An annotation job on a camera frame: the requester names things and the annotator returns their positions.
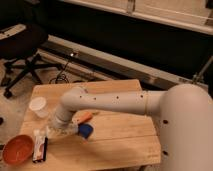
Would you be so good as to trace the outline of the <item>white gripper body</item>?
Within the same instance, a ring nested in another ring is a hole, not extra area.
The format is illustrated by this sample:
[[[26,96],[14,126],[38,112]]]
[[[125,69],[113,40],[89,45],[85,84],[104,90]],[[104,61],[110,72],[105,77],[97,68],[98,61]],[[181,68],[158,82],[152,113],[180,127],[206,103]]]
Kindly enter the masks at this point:
[[[78,125],[73,122],[61,122],[60,120],[52,120],[49,124],[50,137],[62,137],[76,134]]]

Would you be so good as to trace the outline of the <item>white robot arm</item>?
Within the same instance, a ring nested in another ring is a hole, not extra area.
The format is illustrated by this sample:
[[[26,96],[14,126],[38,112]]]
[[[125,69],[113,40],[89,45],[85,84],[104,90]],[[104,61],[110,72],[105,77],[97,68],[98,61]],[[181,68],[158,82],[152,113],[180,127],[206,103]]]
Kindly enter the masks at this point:
[[[213,171],[213,98],[194,84],[166,91],[94,94],[75,86],[60,97],[51,125],[68,127],[79,110],[158,114],[161,119],[162,171]]]

